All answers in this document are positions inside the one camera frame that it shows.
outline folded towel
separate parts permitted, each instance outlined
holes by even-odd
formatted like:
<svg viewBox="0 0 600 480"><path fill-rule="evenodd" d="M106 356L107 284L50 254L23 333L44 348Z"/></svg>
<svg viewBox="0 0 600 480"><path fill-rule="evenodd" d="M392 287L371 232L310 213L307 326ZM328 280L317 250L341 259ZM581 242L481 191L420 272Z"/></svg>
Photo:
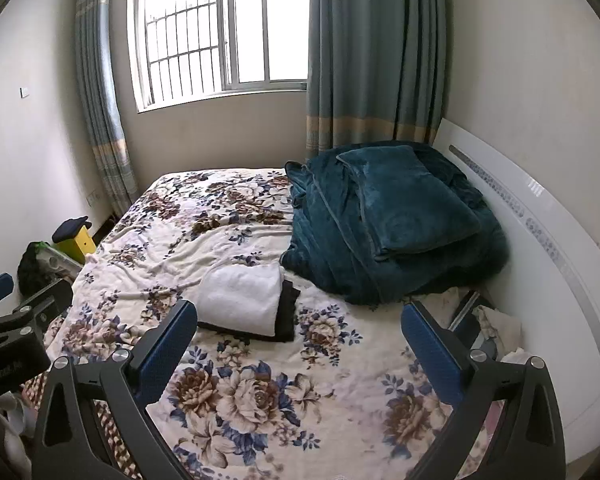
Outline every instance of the folded towel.
<svg viewBox="0 0 600 480"><path fill-rule="evenodd" d="M300 291L294 288L294 284L289 280L282 282L282 292L278 302L278 313L276 314L276 335L268 336L245 332L244 330L229 330L225 327L212 325L203 321L198 322L200 328L215 330L223 334L230 334L237 338L258 339L260 341L271 341L275 343L287 343L293 341L296 336L296 326L294 325L294 316L296 314L296 300L300 296Z"/></svg>
<svg viewBox="0 0 600 480"><path fill-rule="evenodd" d="M233 264L209 270L195 301L199 322L274 337L282 291L280 270L278 264Z"/></svg>

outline folded blanket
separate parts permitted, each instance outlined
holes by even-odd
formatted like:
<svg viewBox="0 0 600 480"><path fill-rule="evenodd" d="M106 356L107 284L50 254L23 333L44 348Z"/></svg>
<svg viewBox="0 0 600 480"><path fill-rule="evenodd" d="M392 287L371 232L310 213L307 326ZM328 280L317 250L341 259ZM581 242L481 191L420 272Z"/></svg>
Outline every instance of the folded blanket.
<svg viewBox="0 0 600 480"><path fill-rule="evenodd" d="M429 173L411 146L369 146L336 158L356 184L376 260L424 253L480 230L474 212Z"/></svg>
<svg viewBox="0 0 600 480"><path fill-rule="evenodd" d="M275 336L282 291L280 270L278 264L233 264L209 270L196 295L198 320L229 330Z"/></svg>
<svg viewBox="0 0 600 480"><path fill-rule="evenodd" d="M357 185L337 156L366 146L413 148L427 170L474 213L480 230L463 240L419 254L375 259L360 215ZM508 251L502 228L481 193L440 152L417 142L354 144L321 153L307 165L289 162L294 228L281 263L349 303L398 301L411 293L444 292L481 282L498 272ZM400 171L395 165L388 171Z"/></svg>

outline white cloth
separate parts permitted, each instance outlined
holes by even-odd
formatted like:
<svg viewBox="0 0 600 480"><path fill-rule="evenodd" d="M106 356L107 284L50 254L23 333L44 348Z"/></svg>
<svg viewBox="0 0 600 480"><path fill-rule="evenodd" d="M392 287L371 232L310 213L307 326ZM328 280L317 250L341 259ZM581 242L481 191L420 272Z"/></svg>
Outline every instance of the white cloth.
<svg viewBox="0 0 600 480"><path fill-rule="evenodd" d="M205 274L198 288L198 320L230 330L275 336L281 291L279 264L216 267Z"/></svg>
<svg viewBox="0 0 600 480"><path fill-rule="evenodd" d="M424 305L441 328L449 328L454 312L460 304L460 292L453 286L442 294L423 294L414 296L413 299Z"/></svg>
<svg viewBox="0 0 600 480"><path fill-rule="evenodd" d="M4 452L22 480L31 478L31 460L20 436L33 437L36 414L20 396L7 392L0 396L0 421L4 425Z"/></svg>
<svg viewBox="0 0 600 480"><path fill-rule="evenodd" d="M513 363L517 365L526 364L534 355L530 354L522 348L518 348L515 352L509 352L502 358L503 363Z"/></svg>
<svg viewBox="0 0 600 480"><path fill-rule="evenodd" d="M519 319L483 305L474 309L474 316L480 323L482 335L494 339L499 356L514 352L520 346L522 324Z"/></svg>

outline window frame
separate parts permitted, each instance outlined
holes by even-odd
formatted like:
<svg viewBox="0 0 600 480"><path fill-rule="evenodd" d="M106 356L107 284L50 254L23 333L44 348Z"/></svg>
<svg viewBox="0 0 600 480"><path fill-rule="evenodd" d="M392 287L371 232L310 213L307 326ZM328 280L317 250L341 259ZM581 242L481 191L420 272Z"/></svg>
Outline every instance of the window frame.
<svg viewBox="0 0 600 480"><path fill-rule="evenodd" d="M227 1L228 9L228 31L229 37L224 36L224 0L216 0L218 10L218 54L221 73L221 91L205 93L201 96L186 96L182 98L171 98L161 102L155 102L151 87L149 74L148 46L146 39L146 17L144 12L144 0L133 0L133 42L135 44L135 64L138 70L139 92L136 96L138 105L142 109L151 110L175 104L195 102L208 98L231 95L244 92L267 92L267 91L305 91L306 79L287 79L272 81L269 76L269 27L267 17L267 0L262 0L262 50L264 63L264 80L241 83L238 79L237 39L235 34L235 6L234 0ZM231 72L231 83L228 82L228 72Z"/></svg>

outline white towel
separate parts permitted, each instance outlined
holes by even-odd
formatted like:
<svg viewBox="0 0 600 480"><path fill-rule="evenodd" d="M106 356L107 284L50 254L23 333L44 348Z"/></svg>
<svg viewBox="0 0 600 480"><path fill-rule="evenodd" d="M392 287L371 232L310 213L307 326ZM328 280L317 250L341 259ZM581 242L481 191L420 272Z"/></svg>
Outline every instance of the white towel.
<svg viewBox="0 0 600 480"><path fill-rule="evenodd" d="M476 307L473 314L480 323L480 332L484 338L494 339L500 358L516 351L520 346L522 323L519 319L483 305Z"/></svg>
<svg viewBox="0 0 600 480"><path fill-rule="evenodd" d="M275 336L281 291L279 264L233 264L211 269L198 287L198 320L229 330Z"/></svg>

